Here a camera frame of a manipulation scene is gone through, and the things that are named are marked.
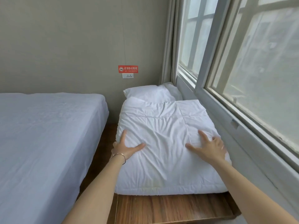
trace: red sign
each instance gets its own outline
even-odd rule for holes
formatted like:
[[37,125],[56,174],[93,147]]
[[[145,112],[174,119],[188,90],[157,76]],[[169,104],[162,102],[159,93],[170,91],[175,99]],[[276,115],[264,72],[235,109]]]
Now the red sign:
[[118,65],[119,73],[138,73],[138,65]]

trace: white wall socket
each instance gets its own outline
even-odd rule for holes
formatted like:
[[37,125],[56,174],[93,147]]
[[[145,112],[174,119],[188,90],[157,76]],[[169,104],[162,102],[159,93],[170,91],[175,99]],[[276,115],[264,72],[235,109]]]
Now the white wall socket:
[[123,79],[133,79],[134,73],[122,73]]

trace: curtain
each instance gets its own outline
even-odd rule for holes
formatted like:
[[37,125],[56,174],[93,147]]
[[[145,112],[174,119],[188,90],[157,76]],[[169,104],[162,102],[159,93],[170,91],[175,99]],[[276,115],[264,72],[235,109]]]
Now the curtain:
[[176,85],[182,5],[183,0],[169,0],[160,84],[172,82],[174,85]]

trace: white bed sheet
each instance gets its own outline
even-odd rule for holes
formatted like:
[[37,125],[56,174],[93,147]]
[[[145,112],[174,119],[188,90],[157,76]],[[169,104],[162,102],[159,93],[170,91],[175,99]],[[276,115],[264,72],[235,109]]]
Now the white bed sheet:
[[[185,148],[201,146],[198,129],[219,136],[198,100],[151,103],[135,97],[122,107],[116,140],[127,129],[125,144],[146,147],[122,166],[115,192],[124,195],[207,194],[227,189],[215,169]],[[229,154],[225,159],[230,162]]]
[[61,223],[108,118],[99,94],[0,94],[0,223]]

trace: bracelet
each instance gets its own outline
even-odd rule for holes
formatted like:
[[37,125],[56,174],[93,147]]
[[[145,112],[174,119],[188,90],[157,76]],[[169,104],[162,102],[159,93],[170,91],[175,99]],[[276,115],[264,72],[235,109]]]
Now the bracelet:
[[122,154],[122,153],[116,153],[116,154],[112,154],[112,157],[114,157],[115,155],[122,155],[125,158],[125,162],[123,163],[123,165],[127,162],[127,159],[126,159],[126,157],[125,157],[124,154]]

